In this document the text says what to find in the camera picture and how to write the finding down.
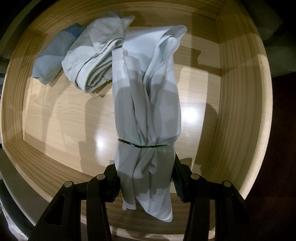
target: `white cloth bundle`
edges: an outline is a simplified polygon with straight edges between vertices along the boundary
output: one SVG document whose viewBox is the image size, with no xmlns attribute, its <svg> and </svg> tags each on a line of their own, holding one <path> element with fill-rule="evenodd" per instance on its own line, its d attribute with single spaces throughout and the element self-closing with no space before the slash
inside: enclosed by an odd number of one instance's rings
<svg viewBox="0 0 296 241">
<path fill-rule="evenodd" d="M 113 101 L 119 139 L 115 165 L 123 209 L 136 209 L 135 197 L 152 216 L 171 222 L 170 179 L 174 143 L 181 133 L 180 102 L 173 66 L 185 26 L 131 31 L 112 51 Z"/>
<path fill-rule="evenodd" d="M 64 73 L 75 87 L 91 92 L 112 78 L 111 51 L 122 46 L 134 19 L 113 10 L 87 26 L 62 61 Z"/>
</svg>

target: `fabric fold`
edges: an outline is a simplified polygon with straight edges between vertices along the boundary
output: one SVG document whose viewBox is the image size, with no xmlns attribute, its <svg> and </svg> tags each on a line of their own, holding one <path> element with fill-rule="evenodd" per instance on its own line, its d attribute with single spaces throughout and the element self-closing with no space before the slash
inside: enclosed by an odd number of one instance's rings
<svg viewBox="0 0 296 241">
<path fill-rule="evenodd" d="M 85 30 L 75 23 L 60 31 L 53 40 L 38 54 L 33 65 L 32 77 L 47 85 L 62 69 L 62 60 L 71 45 Z"/>
<path fill-rule="evenodd" d="M 174 143 L 181 134 L 181 111 L 173 53 L 185 26 L 128 32 L 112 51 L 112 93 L 118 137 L 115 165 L 123 209 L 136 209 L 135 197 L 152 216 L 171 222 L 170 179 Z"/>
<path fill-rule="evenodd" d="M 113 10 L 87 26 L 62 61 L 65 75 L 76 88 L 91 92 L 112 79 L 111 51 L 123 45 L 134 19 Z"/>
</svg>

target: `folded white shirt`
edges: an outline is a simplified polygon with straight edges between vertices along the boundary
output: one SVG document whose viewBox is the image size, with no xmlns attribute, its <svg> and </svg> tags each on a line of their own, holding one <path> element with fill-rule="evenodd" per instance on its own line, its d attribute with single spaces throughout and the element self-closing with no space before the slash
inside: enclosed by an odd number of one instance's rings
<svg viewBox="0 0 296 241">
<path fill-rule="evenodd" d="M 185 26 L 131 31 L 112 51 L 112 92 L 119 139 L 115 166 L 123 209 L 136 209 L 135 197 L 152 216 L 171 222 L 170 179 L 174 143 L 181 134 L 181 111 L 173 53 Z"/>
<path fill-rule="evenodd" d="M 64 73 L 75 87 L 91 92 L 112 78 L 111 51 L 122 46 L 134 19 L 113 10 L 87 26 L 62 61 Z"/>
</svg>

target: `blue towel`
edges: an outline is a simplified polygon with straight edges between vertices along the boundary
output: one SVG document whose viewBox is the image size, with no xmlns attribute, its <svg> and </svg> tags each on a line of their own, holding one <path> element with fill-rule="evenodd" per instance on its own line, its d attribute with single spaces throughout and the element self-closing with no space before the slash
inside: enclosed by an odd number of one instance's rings
<svg viewBox="0 0 296 241">
<path fill-rule="evenodd" d="M 62 69 L 62 60 L 72 44 L 85 30 L 75 23 L 60 31 L 53 40 L 39 53 L 32 71 L 32 77 L 47 85 Z"/>
</svg>

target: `silver screw head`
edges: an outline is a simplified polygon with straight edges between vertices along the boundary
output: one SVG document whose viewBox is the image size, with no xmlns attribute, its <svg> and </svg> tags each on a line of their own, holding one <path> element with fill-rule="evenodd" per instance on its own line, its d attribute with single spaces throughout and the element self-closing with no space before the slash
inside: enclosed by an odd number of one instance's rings
<svg viewBox="0 0 296 241">
<path fill-rule="evenodd" d="M 199 179 L 199 175 L 196 174 L 196 173 L 192 173 L 191 176 L 190 176 L 193 180 L 198 180 Z"/>
<path fill-rule="evenodd" d="M 72 186 L 72 182 L 67 181 L 67 182 L 65 182 L 64 186 L 68 188 L 68 187 Z"/>
<path fill-rule="evenodd" d="M 98 180 L 104 180 L 105 177 L 106 177 L 105 174 L 99 174 L 99 175 L 96 176 L 96 178 L 97 178 Z"/>
</svg>

